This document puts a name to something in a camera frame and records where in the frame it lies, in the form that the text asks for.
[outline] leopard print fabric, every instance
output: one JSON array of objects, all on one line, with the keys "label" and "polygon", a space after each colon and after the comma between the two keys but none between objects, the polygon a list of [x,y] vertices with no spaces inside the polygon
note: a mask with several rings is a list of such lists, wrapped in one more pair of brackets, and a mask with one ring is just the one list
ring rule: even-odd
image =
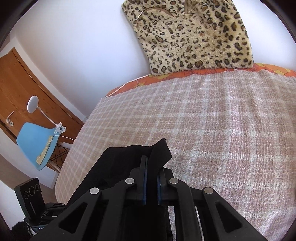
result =
[{"label": "leopard print fabric", "polygon": [[122,9],[153,75],[253,66],[249,37],[232,0],[126,0]]}]

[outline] plaid blanket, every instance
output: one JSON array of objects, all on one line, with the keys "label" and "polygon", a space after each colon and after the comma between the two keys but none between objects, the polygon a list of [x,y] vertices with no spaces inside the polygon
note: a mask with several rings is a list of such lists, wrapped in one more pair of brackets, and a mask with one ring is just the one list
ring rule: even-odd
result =
[{"label": "plaid blanket", "polygon": [[296,217],[296,78],[266,70],[191,75],[101,99],[56,183],[67,203],[110,146],[166,138],[166,165],[189,186],[213,187],[268,240]]}]

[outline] orange floral sheet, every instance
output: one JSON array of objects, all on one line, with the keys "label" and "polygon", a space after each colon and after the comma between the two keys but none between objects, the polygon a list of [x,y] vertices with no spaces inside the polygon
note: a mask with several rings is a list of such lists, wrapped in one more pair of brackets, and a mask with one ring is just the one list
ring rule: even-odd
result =
[{"label": "orange floral sheet", "polygon": [[[241,69],[241,70],[246,70],[246,71],[251,71],[251,72],[258,72],[260,70],[268,70],[271,73],[275,74],[281,74],[284,76],[292,76],[296,77],[296,71],[278,67],[272,64],[254,64],[253,68],[249,69]],[[217,73],[222,73],[225,71],[234,71],[234,69],[227,69],[227,68],[221,68],[221,69],[200,69],[200,70],[186,70],[186,71],[180,71],[180,72],[175,72],[171,74],[164,74],[164,75],[158,75],[154,76],[152,74],[139,78],[137,80],[134,80],[132,82],[126,83],[123,86],[119,86],[114,88],[113,90],[110,90],[108,94],[106,95],[107,97],[109,96],[114,96],[119,93],[126,92],[131,89],[135,89],[140,86],[145,86],[145,85],[150,85],[154,84],[160,81],[165,81],[165,80],[171,80],[174,78],[183,78],[186,76],[190,76],[192,74],[199,74],[199,75],[205,75],[205,74],[217,74]]]}]

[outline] black cloth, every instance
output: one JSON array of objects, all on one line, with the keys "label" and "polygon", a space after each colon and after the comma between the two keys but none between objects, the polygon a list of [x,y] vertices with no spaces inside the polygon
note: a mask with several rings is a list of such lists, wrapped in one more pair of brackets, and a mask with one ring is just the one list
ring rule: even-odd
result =
[{"label": "black cloth", "polygon": [[148,156],[146,205],[124,208],[120,240],[172,240],[168,208],[157,203],[157,175],[172,158],[164,138],[152,146],[107,148],[74,192],[67,207],[93,187],[101,190],[111,188],[128,178],[130,171],[140,166],[142,155]]}]

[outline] wooden door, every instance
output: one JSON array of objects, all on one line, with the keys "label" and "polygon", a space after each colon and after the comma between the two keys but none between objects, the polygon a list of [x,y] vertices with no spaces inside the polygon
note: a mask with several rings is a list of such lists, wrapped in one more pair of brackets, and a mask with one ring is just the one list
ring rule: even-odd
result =
[{"label": "wooden door", "polygon": [[[2,129],[15,141],[21,127],[25,122],[34,123],[46,128],[54,128],[52,124],[38,109],[30,114],[27,112],[27,103],[31,96],[39,98],[38,106],[55,123],[61,122],[66,126],[64,136],[75,139],[83,126],[75,115],[63,106],[34,76],[20,58],[15,49],[0,58],[0,123]],[[13,126],[6,123],[8,115]],[[60,142],[73,143],[63,137]]]}]

